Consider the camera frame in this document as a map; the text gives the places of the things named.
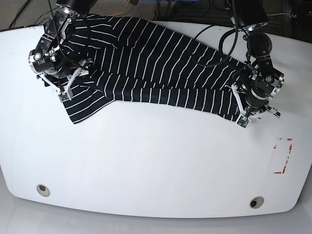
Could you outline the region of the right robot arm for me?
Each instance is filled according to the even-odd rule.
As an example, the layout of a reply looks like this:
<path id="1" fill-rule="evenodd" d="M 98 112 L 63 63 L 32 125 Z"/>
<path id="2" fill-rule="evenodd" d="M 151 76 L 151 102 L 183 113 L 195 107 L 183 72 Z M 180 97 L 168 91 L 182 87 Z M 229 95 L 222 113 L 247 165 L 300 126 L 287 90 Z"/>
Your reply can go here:
<path id="1" fill-rule="evenodd" d="M 74 33 L 73 23 L 95 5 L 95 0 L 58 0 L 60 8 L 50 10 L 51 19 L 44 27 L 44 34 L 36 48 L 29 53 L 28 63 L 37 78 L 56 90 L 61 102 L 72 100 L 72 84 L 76 77 L 89 74 L 89 58 L 79 58 L 78 53 L 70 57 L 62 50 L 63 43 Z"/>

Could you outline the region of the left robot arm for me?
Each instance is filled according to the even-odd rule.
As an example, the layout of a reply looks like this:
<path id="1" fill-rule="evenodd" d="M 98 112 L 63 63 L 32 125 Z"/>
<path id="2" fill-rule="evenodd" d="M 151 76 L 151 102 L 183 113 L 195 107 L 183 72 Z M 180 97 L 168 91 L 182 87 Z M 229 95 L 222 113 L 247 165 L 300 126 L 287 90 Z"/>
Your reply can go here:
<path id="1" fill-rule="evenodd" d="M 230 55 L 223 54 L 223 42 L 231 34 L 235 34 L 235 39 L 238 39 L 238 33 L 242 30 L 243 39 L 247 43 L 244 68 L 251 71 L 252 78 L 250 81 L 243 81 L 242 85 L 238 85 L 237 80 L 231 85 L 240 112 L 236 123 L 247 128 L 253 119 L 265 115 L 272 114 L 280 117 L 280 113 L 269 106 L 269 101 L 281 90 L 284 75 L 273 67 L 270 57 L 272 41 L 261 30 L 269 22 L 262 2 L 226 0 L 224 5 L 231 16 L 234 29 L 225 33 L 219 41 L 221 61 L 208 63 L 206 67 L 217 67 L 227 62 Z"/>

